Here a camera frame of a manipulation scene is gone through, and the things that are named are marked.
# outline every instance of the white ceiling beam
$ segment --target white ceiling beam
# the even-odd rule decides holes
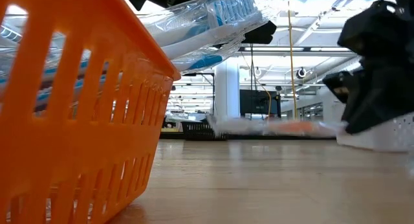
[[[303,43],[315,30],[319,28],[322,21],[327,19],[333,13],[337,11],[338,8],[343,7],[348,3],[348,0],[336,0],[332,7],[329,10],[321,12],[315,21],[309,25],[309,27],[302,33],[302,35],[293,43],[294,46],[298,46]]]
[[[254,51],[254,56],[290,56],[290,52],[278,52],[278,51]],[[250,51],[236,52],[234,56],[250,56]],[[356,54],[349,52],[323,52],[323,51],[294,51],[293,56],[328,56],[328,57],[352,57]]]
[[[315,85],[313,84],[314,82],[318,83],[322,81],[322,79],[325,78],[325,76],[328,74],[337,73],[337,72],[348,70],[348,69],[355,69],[360,66],[360,60],[361,60],[361,57],[355,56],[354,58],[351,58],[347,60],[346,62],[343,62],[340,65],[337,65],[336,67],[328,70],[326,73],[319,75],[318,78],[307,80],[305,83],[306,85],[312,86],[312,85]]]

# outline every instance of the orange plastic basket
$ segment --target orange plastic basket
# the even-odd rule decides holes
[[[0,19],[11,4],[28,19],[0,100],[0,223],[106,222],[145,190],[180,75],[123,0],[0,0]],[[35,117],[54,32],[66,35],[63,54]],[[92,54],[72,118],[84,49]]]

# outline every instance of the toothbrush package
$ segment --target toothbrush package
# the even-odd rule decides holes
[[[234,55],[240,48],[244,36],[239,36],[224,44],[220,49],[203,47],[199,50],[180,56],[172,60],[174,66],[181,74],[196,73],[212,68]]]
[[[249,120],[247,118],[233,118],[228,120],[217,120],[208,117],[214,133],[237,135],[292,135],[308,137],[335,137],[341,133],[345,124],[328,124],[320,121],[299,120]]]
[[[16,58],[16,49],[4,50],[0,52],[0,108],[2,105],[3,93],[6,89],[6,84],[8,77],[13,66],[13,62]],[[49,101],[50,92],[52,91],[52,82],[55,77],[60,58],[62,55],[62,50],[60,49],[51,49],[47,54],[45,59],[45,66],[42,74],[42,84],[41,89],[38,91],[36,97],[35,111],[44,110]],[[85,51],[82,54],[80,66],[78,69],[78,79],[74,84],[74,102],[77,101],[80,91],[83,87],[83,75],[86,72],[89,57],[91,56],[89,51]],[[104,64],[103,71],[105,72],[108,68],[108,64]],[[100,89],[102,88],[106,79],[106,75],[102,75],[100,78]]]
[[[232,41],[277,13],[269,0],[192,0],[140,20],[173,60],[205,46]]]

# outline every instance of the wooden table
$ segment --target wooden table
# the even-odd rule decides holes
[[[111,223],[412,224],[407,161],[332,140],[162,140],[146,192]]]

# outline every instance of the yellow cable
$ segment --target yellow cable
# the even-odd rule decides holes
[[[289,41],[290,41],[290,76],[292,79],[292,92],[293,92],[293,106],[295,119],[298,118],[298,110],[296,108],[296,91],[293,76],[293,39],[292,39],[292,23],[290,22],[290,1],[287,2],[288,6],[288,19],[289,19]]]
[[[248,66],[248,63],[246,61],[245,55],[243,54],[243,52],[241,52],[241,55],[243,56],[243,59],[245,59],[246,65]],[[254,80],[266,91],[267,95],[269,96],[269,109],[267,111],[267,122],[269,122],[269,118],[270,118],[270,110],[272,108],[272,96],[270,95],[270,93],[266,90],[266,88],[257,80],[256,76],[254,76]]]

